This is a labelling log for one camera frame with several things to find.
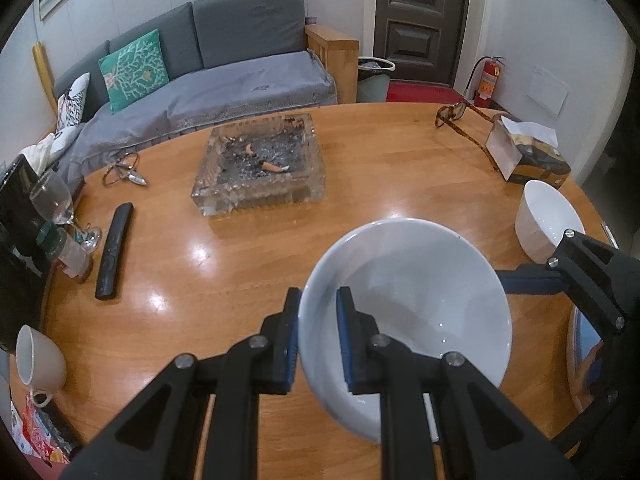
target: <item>trash can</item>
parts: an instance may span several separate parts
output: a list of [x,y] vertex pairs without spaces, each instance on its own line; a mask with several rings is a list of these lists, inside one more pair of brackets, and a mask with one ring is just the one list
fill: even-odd
[[391,81],[390,72],[396,65],[379,57],[360,56],[358,58],[357,103],[383,103]]

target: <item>white cloth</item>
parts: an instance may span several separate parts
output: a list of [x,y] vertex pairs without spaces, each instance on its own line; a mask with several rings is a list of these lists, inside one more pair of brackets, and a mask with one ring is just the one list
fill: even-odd
[[38,176],[43,174],[49,165],[49,154],[54,140],[56,140],[55,134],[49,134],[38,144],[27,146],[20,152],[27,158],[27,162]]

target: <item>glass ashtray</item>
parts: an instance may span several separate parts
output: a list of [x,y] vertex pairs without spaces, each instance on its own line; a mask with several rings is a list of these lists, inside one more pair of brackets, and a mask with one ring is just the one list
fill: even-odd
[[319,200],[324,164],[310,114],[213,128],[191,198],[204,216]]

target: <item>brown door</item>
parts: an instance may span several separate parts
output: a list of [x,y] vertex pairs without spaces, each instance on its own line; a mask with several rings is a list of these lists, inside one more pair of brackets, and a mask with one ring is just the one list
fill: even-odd
[[468,0],[376,0],[373,55],[393,77],[453,86]]

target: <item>green bottle cap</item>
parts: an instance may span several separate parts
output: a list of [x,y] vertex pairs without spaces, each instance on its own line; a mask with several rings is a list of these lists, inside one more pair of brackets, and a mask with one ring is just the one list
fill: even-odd
[[51,252],[56,248],[60,242],[60,233],[58,232],[58,226],[53,222],[45,222],[36,238],[36,243],[45,252]]

